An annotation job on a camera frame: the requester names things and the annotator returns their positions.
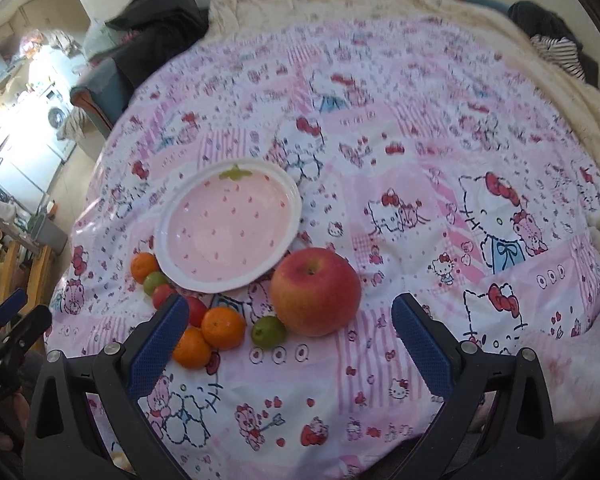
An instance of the green leaf design on plate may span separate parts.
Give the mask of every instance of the green leaf design on plate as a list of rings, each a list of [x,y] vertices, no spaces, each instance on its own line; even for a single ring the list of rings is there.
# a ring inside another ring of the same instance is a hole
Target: green leaf design on plate
[[[220,180],[225,180],[226,178],[230,178],[231,180],[236,182],[236,181],[240,180],[242,177],[251,176],[252,174],[253,173],[251,173],[251,171],[241,170],[240,168],[238,168],[237,164],[234,164],[234,166],[230,170],[223,171],[222,173],[220,173],[220,175],[218,177],[220,178]]]

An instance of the tiled floor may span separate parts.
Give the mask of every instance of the tiled floor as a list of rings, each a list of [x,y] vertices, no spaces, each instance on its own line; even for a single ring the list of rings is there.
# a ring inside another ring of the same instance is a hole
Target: tiled floor
[[[93,132],[94,136],[100,136],[98,132]],[[100,149],[104,143],[104,138],[100,136],[91,137],[91,144],[99,144]],[[94,150],[93,146],[87,146],[90,152],[99,152]],[[87,155],[80,146],[76,146],[74,152],[69,157],[64,167],[60,170],[55,182],[49,190],[49,195],[58,204],[58,212],[54,223],[68,235],[74,226],[75,220],[80,216],[85,208],[85,197],[87,188],[91,180],[95,160]],[[56,257],[49,275],[49,294],[56,286],[58,279],[71,263],[72,249],[71,240],[67,242],[62,254]]]

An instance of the oval plate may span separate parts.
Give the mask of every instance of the oval plate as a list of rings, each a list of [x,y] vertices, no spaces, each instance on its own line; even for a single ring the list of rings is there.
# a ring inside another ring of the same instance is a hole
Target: oval plate
[[[301,210],[298,187],[279,166],[256,158],[220,162],[174,192],[156,228],[155,255],[183,288],[232,290],[280,261]]]

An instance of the hello kitty print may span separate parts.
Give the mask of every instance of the hello kitty print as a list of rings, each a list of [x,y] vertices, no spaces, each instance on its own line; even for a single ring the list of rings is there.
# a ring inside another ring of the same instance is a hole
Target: hello kitty print
[[[193,478],[353,478],[423,433],[442,400],[391,325],[403,292],[459,340],[501,354],[530,333],[577,337],[600,311],[584,217],[600,208],[600,173],[542,92],[453,24],[353,20],[194,46],[138,89],[74,227],[47,347],[93,354],[148,319],[128,269],[155,249],[171,193],[249,156],[298,185],[289,250],[345,257],[363,297],[335,334],[273,348],[247,337],[203,370],[169,363],[139,404]],[[249,331],[275,315],[270,280],[180,292],[234,308]]]

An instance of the metal screw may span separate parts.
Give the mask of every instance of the metal screw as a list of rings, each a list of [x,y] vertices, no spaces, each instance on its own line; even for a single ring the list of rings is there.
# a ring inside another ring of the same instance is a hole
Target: metal screw
[[[465,354],[475,354],[478,351],[478,345],[473,341],[462,341],[460,343],[460,349]]]
[[[50,363],[55,363],[59,358],[62,357],[62,352],[59,350],[52,350],[46,355],[46,360]]]
[[[527,361],[533,361],[536,358],[536,353],[531,348],[523,348],[522,357]]]
[[[118,352],[120,352],[121,348],[122,347],[120,346],[120,343],[116,343],[116,342],[109,343],[108,345],[106,345],[104,347],[104,353],[107,355],[115,355]]]

